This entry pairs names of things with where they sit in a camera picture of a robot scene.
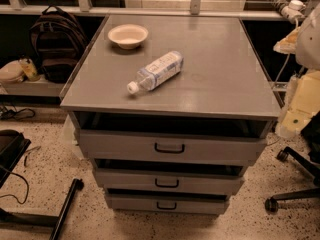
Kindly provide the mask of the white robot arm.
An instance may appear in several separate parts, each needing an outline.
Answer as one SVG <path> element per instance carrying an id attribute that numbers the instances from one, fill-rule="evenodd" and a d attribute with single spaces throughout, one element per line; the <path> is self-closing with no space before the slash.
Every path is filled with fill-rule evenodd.
<path id="1" fill-rule="evenodd" d="M 278 41 L 273 50 L 294 54 L 296 62 L 307 69 L 301 78 L 290 79 L 275 128 L 279 137 L 292 138 L 320 111 L 320 4 L 301 26 Z"/>

